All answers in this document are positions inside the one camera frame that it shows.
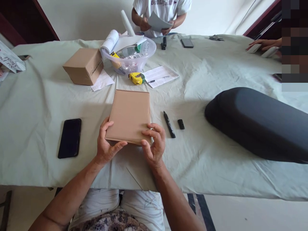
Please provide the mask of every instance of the brown cardboard box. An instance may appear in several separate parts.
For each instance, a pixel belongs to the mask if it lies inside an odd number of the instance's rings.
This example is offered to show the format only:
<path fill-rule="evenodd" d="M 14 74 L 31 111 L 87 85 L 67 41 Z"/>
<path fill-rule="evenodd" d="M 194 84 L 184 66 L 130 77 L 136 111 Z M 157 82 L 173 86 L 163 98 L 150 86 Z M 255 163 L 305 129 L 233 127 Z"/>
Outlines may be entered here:
<path fill-rule="evenodd" d="M 80 48 L 64 65 L 75 84 L 94 85 L 103 70 L 99 49 Z"/>
<path fill-rule="evenodd" d="M 107 129 L 107 140 L 141 145 L 141 140 L 145 139 L 151 144 L 151 138 L 141 133 L 149 129 L 150 93 L 116 90 L 109 121 L 114 124 Z"/>

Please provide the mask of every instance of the cable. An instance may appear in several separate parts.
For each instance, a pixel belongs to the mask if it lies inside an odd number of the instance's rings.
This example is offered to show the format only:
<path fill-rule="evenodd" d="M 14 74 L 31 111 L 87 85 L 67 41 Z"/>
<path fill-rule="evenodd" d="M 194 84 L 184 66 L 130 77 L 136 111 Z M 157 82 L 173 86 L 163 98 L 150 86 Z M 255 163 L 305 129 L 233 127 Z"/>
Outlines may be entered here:
<path fill-rule="evenodd" d="M 254 3 L 256 2 L 257 0 L 254 0 L 253 4 L 250 6 L 250 8 L 248 9 L 247 13 L 245 14 L 245 16 L 243 17 L 242 21 L 240 22 L 240 24 L 237 26 L 237 28 L 235 29 L 235 32 L 234 34 L 236 35 L 236 31 L 238 29 L 238 27 L 242 24 L 244 18 L 246 17 L 246 15 L 248 14 L 248 12 L 250 11 L 250 9 L 252 8 L 252 6 L 254 5 Z"/>

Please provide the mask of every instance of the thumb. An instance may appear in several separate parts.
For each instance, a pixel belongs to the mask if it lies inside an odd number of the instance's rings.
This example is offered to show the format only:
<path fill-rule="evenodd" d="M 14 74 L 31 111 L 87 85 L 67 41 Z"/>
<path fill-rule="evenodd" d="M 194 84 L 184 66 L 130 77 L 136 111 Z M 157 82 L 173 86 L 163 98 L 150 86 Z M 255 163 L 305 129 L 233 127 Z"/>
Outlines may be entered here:
<path fill-rule="evenodd" d="M 149 142 L 147 142 L 146 140 L 141 140 L 141 146 L 142 146 L 144 154 L 148 158 L 153 158 L 153 154 L 151 152 L 151 146 L 150 146 Z"/>
<path fill-rule="evenodd" d="M 115 155 L 118 151 L 120 151 L 125 145 L 127 145 L 126 141 L 120 141 L 116 143 L 115 146 L 113 146 L 111 149 L 111 153 Z"/>

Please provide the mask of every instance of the smartphone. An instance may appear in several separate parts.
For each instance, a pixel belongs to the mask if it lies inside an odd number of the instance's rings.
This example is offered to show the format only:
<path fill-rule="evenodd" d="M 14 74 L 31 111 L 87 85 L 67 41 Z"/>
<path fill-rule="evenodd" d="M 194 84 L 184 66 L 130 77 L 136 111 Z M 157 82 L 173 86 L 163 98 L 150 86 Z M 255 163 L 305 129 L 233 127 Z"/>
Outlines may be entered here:
<path fill-rule="evenodd" d="M 193 48 L 193 43 L 190 39 L 188 38 L 182 38 L 181 39 L 181 43 L 183 44 L 184 48 Z"/>
<path fill-rule="evenodd" d="M 81 119 L 65 120 L 58 152 L 58 158 L 78 156 L 80 141 Z"/>
<path fill-rule="evenodd" d="M 279 80 L 279 82 L 282 82 L 282 74 L 273 74 L 273 76 Z"/>
<path fill-rule="evenodd" d="M 29 55 L 25 55 L 25 56 L 18 56 L 18 58 L 20 58 L 22 61 L 27 60 L 28 58 L 30 58 Z"/>

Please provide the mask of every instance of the lap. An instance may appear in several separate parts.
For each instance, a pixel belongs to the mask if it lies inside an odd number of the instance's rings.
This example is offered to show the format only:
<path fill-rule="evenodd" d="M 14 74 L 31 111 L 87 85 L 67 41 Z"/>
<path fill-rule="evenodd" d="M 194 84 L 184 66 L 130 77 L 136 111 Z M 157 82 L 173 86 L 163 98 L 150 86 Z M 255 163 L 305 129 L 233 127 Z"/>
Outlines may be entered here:
<path fill-rule="evenodd" d="M 69 229 L 103 213 L 124 209 L 150 230 L 165 230 L 164 212 L 160 193 L 125 190 L 120 204 L 119 190 L 89 189 L 76 212 Z"/>

